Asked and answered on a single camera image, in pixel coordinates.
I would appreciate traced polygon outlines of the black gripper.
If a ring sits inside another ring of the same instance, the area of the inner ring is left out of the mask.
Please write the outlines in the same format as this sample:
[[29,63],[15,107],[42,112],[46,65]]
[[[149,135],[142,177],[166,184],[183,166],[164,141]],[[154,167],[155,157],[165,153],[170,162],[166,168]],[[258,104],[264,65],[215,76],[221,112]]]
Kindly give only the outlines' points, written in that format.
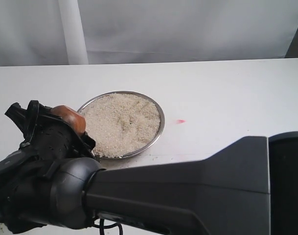
[[13,233],[45,225],[83,229],[93,222],[84,194],[96,160],[61,122],[36,126],[33,137],[0,162],[0,222]]

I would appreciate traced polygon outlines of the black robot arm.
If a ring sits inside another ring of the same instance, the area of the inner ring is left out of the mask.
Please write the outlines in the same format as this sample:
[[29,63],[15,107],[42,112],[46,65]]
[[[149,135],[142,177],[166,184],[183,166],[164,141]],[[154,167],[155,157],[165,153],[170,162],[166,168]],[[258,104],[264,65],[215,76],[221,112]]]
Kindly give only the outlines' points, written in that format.
[[298,235],[298,132],[244,137],[196,162],[106,170],[70,151],[85,119],[24,124],[0,162],[0,222],[14,233],[104,221],[161,235]]

